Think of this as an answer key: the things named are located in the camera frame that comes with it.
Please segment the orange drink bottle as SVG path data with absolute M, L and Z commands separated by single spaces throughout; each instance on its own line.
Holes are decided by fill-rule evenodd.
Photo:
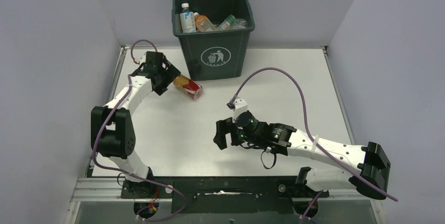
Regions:
M 205 15 L 201 15 L 198 12 L 195 12 L 194 20 L 195 20 L 196 29 L 199 32 L 217 31 L 217 28 L 215 27 L 215 25 Z

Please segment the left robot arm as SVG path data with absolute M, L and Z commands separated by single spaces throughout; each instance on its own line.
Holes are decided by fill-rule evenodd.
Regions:
M 148 51 L 144 62 L 127 76 L 127 84 L 116 97 L 92 109 L 90 130 L 95 166 L 123 173 L 131 182 L 149 180 L 152 170 L 135 150 L 132 114 L 146 96 L 162 95 L 180 74 L 163 53 Z

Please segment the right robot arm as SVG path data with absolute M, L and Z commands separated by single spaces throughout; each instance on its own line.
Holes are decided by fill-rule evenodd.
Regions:
M 302 196 L 330 189 L 354 189 L 377 200 L 390 196 L 387 188 L 391 163 L 378 143 L 349 145 L 309 136 L 290 125 L 259 121 L 250 111 L 235 119 L 216 122 L 213 141 L 221 150 L 227 148 L 227 135 L 232 146 L 262 150 L 273 156 L 304 157 L 330 165 L 330 169 L 304 167 L 300 170 L 295 189 Z

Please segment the green tea bottle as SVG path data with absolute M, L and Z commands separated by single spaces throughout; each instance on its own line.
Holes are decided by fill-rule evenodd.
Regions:
M 234 15 L 229 15 L 217 27 L 217 30 L 218 31 L 235 30 L 235 29 L 245 29 L 247 27 L 248 27 L 248 23 L 245 19 L 236 18 Z

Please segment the red orange tea bottle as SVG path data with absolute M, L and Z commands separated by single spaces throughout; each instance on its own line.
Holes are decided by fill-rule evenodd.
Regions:
M 203 87 L 200 84 L 182 74 L 175 78 L 173 84 L 192 100 L 198 100 L 204 93 Z

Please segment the light blue label bottle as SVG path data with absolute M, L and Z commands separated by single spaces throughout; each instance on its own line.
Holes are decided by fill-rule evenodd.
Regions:
M 181 4 L 182 11 L 179 15 L 183 33 L 195 33 L 195 17 L 194 13 L 189 8 L 189 3 Z

